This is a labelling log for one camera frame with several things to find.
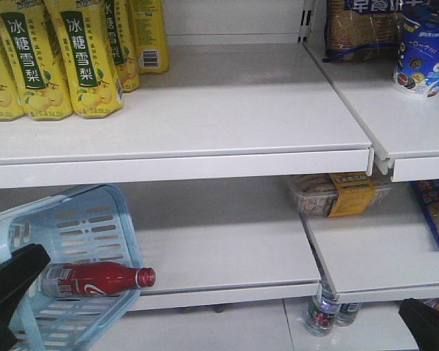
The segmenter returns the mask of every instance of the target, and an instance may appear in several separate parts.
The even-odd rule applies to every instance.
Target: white shelf
[[[0,123],[0,188],[366,170],[369,148],[301,45],[175,46],[103,120]]]
[[[375,159],[393,181],[439,178],[439,93],[417,99],[392,86],[395,62],[324,63],[325,2],[317,0],[308,48],[372,142]]]
[[[362,215],[305,225],[340,302],[439,297],[439,248],[407,184]]]
[[[309,296],[320,274],[280,177],[122,184],[157,282],[131,309]],[[0,211],[56,192],[0,189]]]
[[[304,327],[308,299],[285,300],[294,351],[417,350],[396,303],[366,303],[347,327],[334,326],[327,336],[316,337]]]
[[[238,303],[223,313],[201,307],[123,316],[91,351],[293,351],[283,302]]]

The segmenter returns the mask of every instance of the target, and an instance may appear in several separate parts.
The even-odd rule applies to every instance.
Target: oreo container
[[[439,90],[439,7],[415,6],[403,15],[394,86],[412,97],[433,97]]]

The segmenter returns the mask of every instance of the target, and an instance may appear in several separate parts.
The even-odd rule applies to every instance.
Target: red aluminum bottle
[[[131,268],[115,262],[48,265],[40,276],[40,289],[48,296],[106,296],[138,287],[151,287],[153,268]]]

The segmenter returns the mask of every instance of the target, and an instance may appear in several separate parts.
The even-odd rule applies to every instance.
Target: blue container
[[[142,266],[124,196],[111,185],[79,186],[0,213],[0,263],[30,243],[42,244],[52,263]],[[51,298],[34,282],[10,323],[19,340],[13,351],[86,351],[139,296]]]
[[[432,97],[439,90],[439,7],[415,6],[403,15],[394,86],[412,97]]]

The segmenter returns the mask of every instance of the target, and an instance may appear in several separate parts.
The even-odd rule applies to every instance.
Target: black object
[[[0,351],[8,351],[18,341],[8,328],[21,298],[50,258],[40,244],[29,244],[0,264]]]
[[[398,313],[421,351],[439,351],[439,311],[409,298],[402,302]]]

